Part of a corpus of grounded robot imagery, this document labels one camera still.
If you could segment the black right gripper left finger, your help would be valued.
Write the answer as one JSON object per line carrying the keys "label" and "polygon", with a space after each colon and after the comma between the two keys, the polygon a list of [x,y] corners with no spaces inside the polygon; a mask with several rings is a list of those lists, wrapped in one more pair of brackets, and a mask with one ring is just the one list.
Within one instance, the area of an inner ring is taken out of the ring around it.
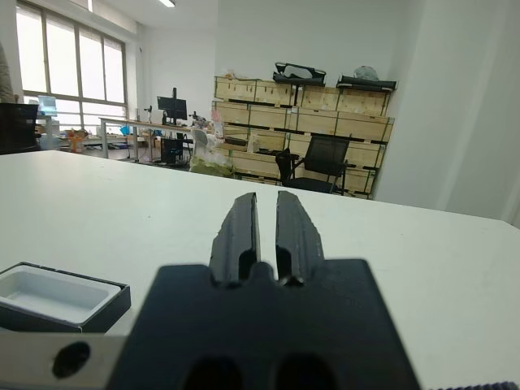
{"label": "black right gripper left finger", "polygon": [[209,268],[220,285],[240,285],[260,262],[256,193],[238,197],[214,238]]}

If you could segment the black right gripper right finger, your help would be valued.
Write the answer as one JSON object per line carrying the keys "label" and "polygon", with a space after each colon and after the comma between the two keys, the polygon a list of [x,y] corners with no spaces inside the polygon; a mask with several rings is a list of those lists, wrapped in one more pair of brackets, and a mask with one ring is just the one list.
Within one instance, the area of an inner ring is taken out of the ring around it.
{"label": "black right gripper right finger", "polygon": [[304,285],[324,261],[317,228],[299,198],[288,191],[278,192],[275,252],[282,285]]}

